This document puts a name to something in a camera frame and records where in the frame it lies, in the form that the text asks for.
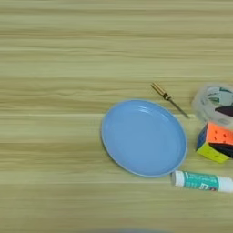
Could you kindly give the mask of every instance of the plate rim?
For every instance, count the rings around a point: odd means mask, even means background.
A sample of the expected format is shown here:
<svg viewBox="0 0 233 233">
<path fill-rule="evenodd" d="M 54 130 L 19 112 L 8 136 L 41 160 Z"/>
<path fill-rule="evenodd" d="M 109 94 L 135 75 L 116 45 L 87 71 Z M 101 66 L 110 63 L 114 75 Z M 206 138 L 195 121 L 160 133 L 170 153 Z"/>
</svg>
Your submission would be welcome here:
<svg viewBox="0 0 233 233">
<path fill-rule="evenodd" d="M 137 173 L 135 171 L 133 171 L 132 169 L 128 169 L 126 168 L 125 166 L 123 166 L 121 163 L 119 163 L 109 152 L 108 152 L 108 149 L 107 149 L 107 142 L 105 140 L 105 136 L 104 136 L 104 126 L 105 126 L 105 123 L 106 123 L 106 118 L 108 116 L 108 114 L 116 109 L 117 107 L 121 106 L 121 105 L 124 105 L 125 103 L 128 103 L 128 102 L 136 102 L 136 101 L 139 101 L 139 102 L 145 102 L 145 103 L 148 103 L 148 104 L 152 104 L 154 106 L 158 106 L 160 107 L 163 111 L 165 111 L 166 113 L 168 113 L 171 117 L 173 117 L 175 119 L 175 121 L 177 121 L 177 124 L 179 125 L 182 133 L 183 133 L 183 136 L 184 136 L 184 147 L 185 147 L 185 152 L 184 152 L 184 155 L 182 157 L 182 159 L 179 161 L 179 163 L 169 172 L 165 172 L 165 173 L 161 173 L 160 175 L 145 175 L 145 174 L 141 174 L 141 173 Z M 123 100 L 123 101 L 120 101 L 114 105 L 112 105 L 108 110 L 107 112 L 105 113 L 103 119 L 102 119 L 102 123 L 101 123 L 101 139 L 102 139 L 102 143 L 105 147 L 105 150 L 107 152 L 107 154 L 117 163 L 118 166 L 120 166 L 121 168 L 123 168 L 125 171 L 131 173 L 131 174 L 134 174 L 134 175 L 138 175 L 138 176 L 141 176 L 141 177 L 164 177 L 164 176 L 167 176 L 169 174 L 171 174 L 172 172 L 174 172 L 178 167 L 180 167 L 184 160 L 186 159 L 186 156 L 187 156 L 187 135 L 185 133 L 185 129 L 183 128 L 183 126 L 181 125 L 181 123 L 179 122 L 179 120 L 169 111 L 167 110 L 166 108 L 164 108 L 163 106 L 155 103 L 155 102 L 152 102 L 152 101 L 149 101 L 149 100 L 145 100 L 145 99 L 138 99 L 138 98 L 134 98 L 134 99 L 128 99 L 128 100 Z"/>
</svg>

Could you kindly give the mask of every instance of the orange cube face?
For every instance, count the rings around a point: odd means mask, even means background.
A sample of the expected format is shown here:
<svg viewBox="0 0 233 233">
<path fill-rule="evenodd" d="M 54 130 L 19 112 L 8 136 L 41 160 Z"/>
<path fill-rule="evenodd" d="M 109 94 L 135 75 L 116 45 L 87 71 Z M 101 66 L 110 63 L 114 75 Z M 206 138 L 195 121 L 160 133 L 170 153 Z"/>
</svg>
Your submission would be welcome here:
<svg viewBox="0 0 233 233">
<path fill-rule="evenodd" d="M 233 146 L 233 132 L 214 123 L 208 123 L 206 141 L 208 143 L 228 144 Z"/>
</svg>

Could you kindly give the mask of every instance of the white glue stick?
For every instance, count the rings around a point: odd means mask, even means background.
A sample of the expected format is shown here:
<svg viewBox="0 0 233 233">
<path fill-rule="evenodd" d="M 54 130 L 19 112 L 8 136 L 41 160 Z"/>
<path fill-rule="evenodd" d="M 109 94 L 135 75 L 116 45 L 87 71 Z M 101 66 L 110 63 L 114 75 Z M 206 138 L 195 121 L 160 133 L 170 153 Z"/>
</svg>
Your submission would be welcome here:
<svg viewBox="0 0 233 233">
<path fill-rule="evenodd" d="M 172 184 L 177 187 L 189 187 L 201 190 L 233 192 L 233 180 L 208 174 L 175 171 L 171 175 Z"/>
</svg>

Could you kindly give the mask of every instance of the rubik's cube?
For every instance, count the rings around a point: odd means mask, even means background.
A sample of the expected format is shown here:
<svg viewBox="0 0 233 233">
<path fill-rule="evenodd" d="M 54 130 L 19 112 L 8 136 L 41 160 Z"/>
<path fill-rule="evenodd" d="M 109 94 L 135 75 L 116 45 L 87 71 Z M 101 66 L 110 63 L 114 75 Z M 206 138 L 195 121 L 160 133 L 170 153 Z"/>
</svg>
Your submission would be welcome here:
<svg viewBox="0 0 233 233">
<path fill-rule="evenodd" d="M 198 136 L 197 152 L 218 163 L 233 157 L 233 132 L 207 123 Z"/>
</svg>

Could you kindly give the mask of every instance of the tape roll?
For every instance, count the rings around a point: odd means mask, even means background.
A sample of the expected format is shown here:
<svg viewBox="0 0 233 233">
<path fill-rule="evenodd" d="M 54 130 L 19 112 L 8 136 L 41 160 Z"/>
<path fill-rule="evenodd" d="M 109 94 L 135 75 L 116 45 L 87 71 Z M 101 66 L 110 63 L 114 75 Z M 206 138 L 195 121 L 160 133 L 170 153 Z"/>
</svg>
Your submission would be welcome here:
<svg viewBox="0 0 233 233">
<path fill-rule="evenodd" d="M 202 87 L 192 102 L 196 116 L 204 123 L 209 121 L 233 128 L 233 87 L 208 84 Z"/>
</svg>

